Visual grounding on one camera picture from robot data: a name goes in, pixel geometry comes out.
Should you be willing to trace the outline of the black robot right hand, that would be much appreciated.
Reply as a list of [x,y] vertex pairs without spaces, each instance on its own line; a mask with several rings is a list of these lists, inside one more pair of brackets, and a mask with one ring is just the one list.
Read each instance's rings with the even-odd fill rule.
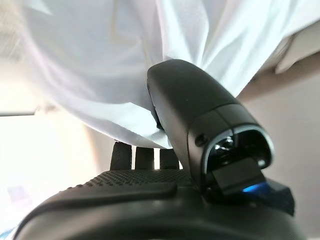
[[182,169],[110,170],[45,200],[16,240],[303,240],[291,190],[266,178],[268,133],[184,60],[147,72],[157,125]]

